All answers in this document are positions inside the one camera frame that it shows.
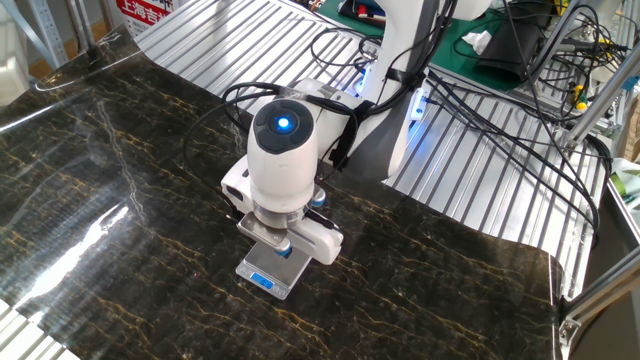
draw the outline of black marble surface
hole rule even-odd
[[[345,233],[286,301],[235,275],[253,242],[184,167],[219,103],[122,29],[0,113],[0,298],[83,359],[549,359],[561,270],[340,174]],[[244,154],[222,116],[193,162],[219,183]]]

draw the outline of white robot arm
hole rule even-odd
[[[463,4],[454,13],[456,2]],[[323,202],[314,182],[318,159],[371,181],[395,173],[407,143],[413,90],[422,85],[438,44],[433,36],[442,36],[451,17],[475,18],[490,2],[378,0],[387,25],[360,98],[303,80],[258,111],[247,156],[222,181],[223,192],[245,214],[238,228],[257,241],[236,269],[239,275],[284,299],[310,258],[333,263],[343,235],[311,209]]]

